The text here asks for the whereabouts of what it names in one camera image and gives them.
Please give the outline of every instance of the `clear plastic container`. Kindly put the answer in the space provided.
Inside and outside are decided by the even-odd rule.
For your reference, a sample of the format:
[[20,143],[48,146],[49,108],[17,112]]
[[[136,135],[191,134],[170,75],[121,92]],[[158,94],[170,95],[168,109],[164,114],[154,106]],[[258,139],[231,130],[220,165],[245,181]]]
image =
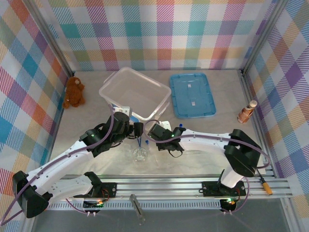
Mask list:
[[169,105],[171,90],[134,69],[124,67],[104,82],[99,94],[118,107],[129,106],[139,122],[159,119]]

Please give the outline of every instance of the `plush toy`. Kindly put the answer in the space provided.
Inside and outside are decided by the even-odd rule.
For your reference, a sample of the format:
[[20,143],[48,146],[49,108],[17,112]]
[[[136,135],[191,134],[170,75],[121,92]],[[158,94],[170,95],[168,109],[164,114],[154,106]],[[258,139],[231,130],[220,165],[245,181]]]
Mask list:
[[70,104],[73,107],[78,107],[85,103],[83,98],[84,85],[81,80],[77,77],[70,77],[67,82],[66,95],[64,97],[64,102],[62,104],[63,108],[68,109]]

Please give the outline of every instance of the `blue plastic lid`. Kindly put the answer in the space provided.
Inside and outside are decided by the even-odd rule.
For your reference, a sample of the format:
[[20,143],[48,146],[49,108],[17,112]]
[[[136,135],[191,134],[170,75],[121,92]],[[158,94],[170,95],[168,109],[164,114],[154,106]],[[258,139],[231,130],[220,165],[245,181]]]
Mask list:
[[205,74],[175,74],[170,77],[169,83],[176,117],[205,117],[216,113],[211,87]]

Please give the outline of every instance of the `plaid wall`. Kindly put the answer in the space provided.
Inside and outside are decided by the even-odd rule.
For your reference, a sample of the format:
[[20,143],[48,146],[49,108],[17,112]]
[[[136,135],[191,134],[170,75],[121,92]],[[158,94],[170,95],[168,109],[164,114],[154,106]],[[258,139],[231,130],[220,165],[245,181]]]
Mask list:
[[290,0],[249,73],[280,177],[309,231],[309,0]]
[[239,69],[276,0],[35,0],[76,71]]
[[[13,200],[13,174],[45,162],[66,80],[23,2],[0,0],[0,217]],[[15,232],[18,224],[12,221],[0,232]]]

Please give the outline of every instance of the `gray table surface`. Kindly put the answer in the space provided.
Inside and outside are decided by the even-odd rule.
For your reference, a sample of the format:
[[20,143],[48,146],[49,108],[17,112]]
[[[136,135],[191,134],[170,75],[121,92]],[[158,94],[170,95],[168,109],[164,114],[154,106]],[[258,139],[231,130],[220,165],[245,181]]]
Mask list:
[[[169,77],[176,73],[192,73],[193,71],[141,71],[144,75],[169,86]],[[206,133],[230,133],[233,129],[241,129],[257,143],[254,125],[251,120],[245,124],[237,121],[239,111],[246,105],[240,85],[238,71],[202,70],[206,74],[217,112],[214,116],[192,119],[176,118],[171,97],[170,105],[160,117],[160,121],[168,120],[174,128],[180,123],[193,131]],[[63,113],[51,159],[67,150],[86,130],[97,124],[106,122],[110,111],[105,100],[98,91],[104,80],[112,72],[76,72],[85,85],[85,105],[78,108],[70,107]],[[142,146],[148,150],[148,158],[143,162],[133,159],[132,151],[138,147],[136,140],[125,140],[122,145],[97,156],[88,163],[77,166],[68,174],[83,174],[93,171],[96,174],[219,174],[228,165],[222,154],[186,151],[180,158],[173,158],[167,151],[159,152],[155,143],[147,146],[142,138]]]

